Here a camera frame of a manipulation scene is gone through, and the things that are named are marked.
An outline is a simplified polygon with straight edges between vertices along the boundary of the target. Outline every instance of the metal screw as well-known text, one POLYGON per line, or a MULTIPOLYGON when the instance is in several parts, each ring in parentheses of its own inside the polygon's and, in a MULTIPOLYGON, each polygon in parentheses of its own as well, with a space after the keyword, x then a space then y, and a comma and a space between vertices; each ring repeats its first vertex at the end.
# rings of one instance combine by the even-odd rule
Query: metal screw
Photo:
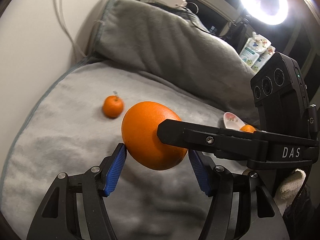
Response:
POLYGON ((100 171, 100 168, 98 166, 94 166, 94 167, 91 168, 91 171, 92 172, 98 172, 98 171, 100 171))
POLYGON ((254 171, 250 172, 250 177, 256 179, 258 177, 258 174, 254 171))
POLYGON ((218 166, 215 167, 215 170, 216 170, 217 172, 223 172, 223 171, 224 171, 224 167, 221 166, 221 165, 218 165, 218 166))
POLYGON ((58 179, 63 179, 66 177, 66 174, 64 172, 61 172, 58 174, 58 179))
POLYGON ((213 139, 211 136, 208 136, 208 137, 205 139, 205 142, 206 142, 207 144, 213 144, 214 139, 213 139))

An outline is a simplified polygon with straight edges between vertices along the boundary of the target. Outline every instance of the small orange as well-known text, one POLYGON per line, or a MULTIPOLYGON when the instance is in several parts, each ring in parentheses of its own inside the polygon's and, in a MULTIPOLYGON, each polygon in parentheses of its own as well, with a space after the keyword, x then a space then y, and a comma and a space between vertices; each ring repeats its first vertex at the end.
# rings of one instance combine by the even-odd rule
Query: small orange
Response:
POLYGON ((252 125, 246 124, 245 126, 240 128, 240 131, 253 133, 254 131, 256 131, 256 129, 252 125))
POLYGON ((187 149, 163 144, 157 129, 165 119, 181 121, 175 112, 156 102, 140 102, 125 114, 121 133, 130 155, 153 170, 167 170, 178 165, 187 149))
POLYGON ((124 108, 124 103, 117 92, 114 91, 114 94, 114 96, 107 97, 102 106, 103 113, 109 118, 118 117, 124 108))

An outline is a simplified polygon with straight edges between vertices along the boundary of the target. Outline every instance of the ribbed blue pad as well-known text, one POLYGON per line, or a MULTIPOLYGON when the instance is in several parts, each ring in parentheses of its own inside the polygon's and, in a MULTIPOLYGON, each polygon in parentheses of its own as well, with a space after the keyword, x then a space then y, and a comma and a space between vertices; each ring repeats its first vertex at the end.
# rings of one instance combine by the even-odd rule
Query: ribbed blue pad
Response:
POLYGON ((104 189, 104 193, 106 196, 109 196, 111 192, 115 190, 126 158, 127 151, 125 150, 125 146, 123 145, 107 174, 106 187, 104 189))
POLYGON ((207 170, 195 150, 188 150, 188 156, 200 189, 209 196, 211 194, 211 187, 209 184, 209 174, 207 170))

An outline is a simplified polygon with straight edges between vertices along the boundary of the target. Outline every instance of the ring light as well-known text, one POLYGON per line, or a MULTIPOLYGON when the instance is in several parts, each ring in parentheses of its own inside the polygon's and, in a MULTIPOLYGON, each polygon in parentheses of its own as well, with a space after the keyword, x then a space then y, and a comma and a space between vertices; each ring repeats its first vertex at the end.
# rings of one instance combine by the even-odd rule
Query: ring light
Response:
POLYGON ((280 24, 286 19, 288 15, 287 0, 279 0, 279 8, 274 15, 270 15, 261 9, 260 0, 241 0, 241 2, 253 17, 266 24, 280 24))

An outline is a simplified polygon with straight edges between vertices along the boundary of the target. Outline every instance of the wipes package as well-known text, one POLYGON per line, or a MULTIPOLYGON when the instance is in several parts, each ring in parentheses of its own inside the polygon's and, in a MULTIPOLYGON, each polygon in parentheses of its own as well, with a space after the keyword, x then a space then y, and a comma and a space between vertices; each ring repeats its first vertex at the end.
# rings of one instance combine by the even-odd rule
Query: wipes package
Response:
POLYGON ((253 32, 252 37, 248 38, 239 56, 251 67, 270 45, 271 42, 269 40, 253 32))
POLYGON ((273 46, 269 46, 264 53, 260 55, 257 61, 252 65, 252 70, 254 72, 258 72, 267 61, 271 58, 271 56, 275 53, 276 48, 273 46))

